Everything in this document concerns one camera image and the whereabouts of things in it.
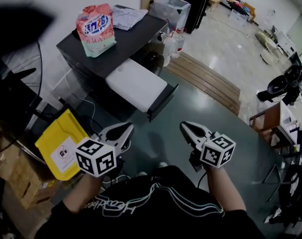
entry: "white box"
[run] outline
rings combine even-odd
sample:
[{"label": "white box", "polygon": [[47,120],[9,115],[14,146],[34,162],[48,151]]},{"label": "white box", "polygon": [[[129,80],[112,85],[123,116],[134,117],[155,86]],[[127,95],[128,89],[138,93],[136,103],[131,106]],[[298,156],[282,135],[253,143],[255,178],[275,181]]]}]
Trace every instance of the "white box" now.
[{"label": "white box", "polygon": [[234,19],[239,26],[243,26],[247,21],[243,15],[235,10],[231,10],[229,17]]},{"label": "white box", "polygon": [[113,146],[85,137],[76,148],[78,167],[95,177],[116,168]]},{"label": "white box", "polygon": [[222,134],[204,142],[200,160],[216,168],[230,161],[236,143]]}]

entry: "snack bag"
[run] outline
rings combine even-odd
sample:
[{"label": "snack bag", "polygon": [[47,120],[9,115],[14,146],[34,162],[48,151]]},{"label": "snack bag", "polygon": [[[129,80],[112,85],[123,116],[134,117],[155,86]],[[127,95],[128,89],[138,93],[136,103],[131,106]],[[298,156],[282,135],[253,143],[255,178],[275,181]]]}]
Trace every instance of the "snack bag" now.
[{"label": "snack bag", "polygon": [[77,31],[88,57],[98,57],[116,44],[112,10],[107,3],[83,9],[76,21]]}]

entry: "metal stand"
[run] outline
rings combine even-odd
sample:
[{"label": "metal stand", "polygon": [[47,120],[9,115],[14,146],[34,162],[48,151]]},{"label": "metal stand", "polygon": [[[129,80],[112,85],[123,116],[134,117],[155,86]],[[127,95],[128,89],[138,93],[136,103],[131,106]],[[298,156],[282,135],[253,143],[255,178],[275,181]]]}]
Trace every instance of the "metal stand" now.
[{"label": "metal stand", "polygon": [[[279,177],[279,182],[267,182],[267,180],[269,179],[270,175],[272,174],[273,171],[276,171],[276,174]],[[274,185],[276,184],[277,187],[275,188],[275,190],[273,191],[273,193],[270,195],[270,197],[268,198],[267,202],[270,202],[272,200],[272,197],[274,196],[274,194],[278,191],[280,185],[284,185],[284,184],[291,184],[291,182],[283,182],[282,178],[281,178],[281,174],[278,168],[278,165],[274,165],[271,170],[269,171],[269,173],[267,174],[266,178],[263,179],[262,181],[259,182],[253,182],[253,184],[257,185],[257,184],[268,184],[268,185]]]}]

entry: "person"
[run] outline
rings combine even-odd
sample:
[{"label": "person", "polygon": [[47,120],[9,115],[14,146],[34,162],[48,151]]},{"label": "person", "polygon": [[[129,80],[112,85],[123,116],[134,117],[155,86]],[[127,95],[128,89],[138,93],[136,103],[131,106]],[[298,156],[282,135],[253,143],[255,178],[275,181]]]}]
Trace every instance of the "person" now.
[{"label": "person", "polygon": [[210,193],[197,188],[178,167],[164,162],[152,175],[115,183],[100,194],[103,178],[85,174],[52,209],[35,238],[182,233],[205,238],[264,238],[224,168],[208,166],[206,171]]}]

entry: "plastic bottle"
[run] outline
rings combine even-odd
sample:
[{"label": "plastic bottle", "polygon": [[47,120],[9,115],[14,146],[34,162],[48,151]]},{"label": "plastic bottle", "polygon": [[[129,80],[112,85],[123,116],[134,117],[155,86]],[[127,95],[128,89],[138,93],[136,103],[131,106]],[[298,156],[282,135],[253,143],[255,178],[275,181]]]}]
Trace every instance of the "plastic bottle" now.
[{"label": "plastic bottle", "polygon": [[180,56],[180,53],[182,51],[184,42],[185,42],[185,38],[183,35],[183,29],[176,29],[172,32],[172,38],[175,40],[175,45],[172,49],[171,52],[171,57],[172,58],[178,58]]}]

